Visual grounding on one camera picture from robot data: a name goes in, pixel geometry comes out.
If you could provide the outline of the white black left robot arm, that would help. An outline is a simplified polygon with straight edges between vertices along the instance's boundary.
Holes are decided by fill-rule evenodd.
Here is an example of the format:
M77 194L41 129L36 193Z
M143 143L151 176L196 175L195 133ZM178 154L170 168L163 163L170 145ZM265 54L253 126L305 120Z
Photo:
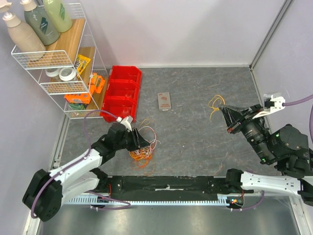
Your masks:
M133 152L149 145L136 128L115 123L76 159L51 171L38 170L22 202L30 209L33 219L46 222L71 198L91 190L105 191L107 180L98 167L112 159L117 151Z

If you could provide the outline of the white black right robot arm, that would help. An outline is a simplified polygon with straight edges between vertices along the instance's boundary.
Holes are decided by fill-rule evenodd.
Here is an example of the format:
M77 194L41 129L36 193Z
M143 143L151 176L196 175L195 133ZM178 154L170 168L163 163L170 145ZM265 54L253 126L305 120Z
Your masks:
M274 133L265 126L260 104L248 108L220 105L227 132L241 132L262 165L274 165L281 176L263 176L238 169L229 169L224 187L234 193L243 190L284 192L300 197L304 204L313 204L313 151L307 135L291 124Z

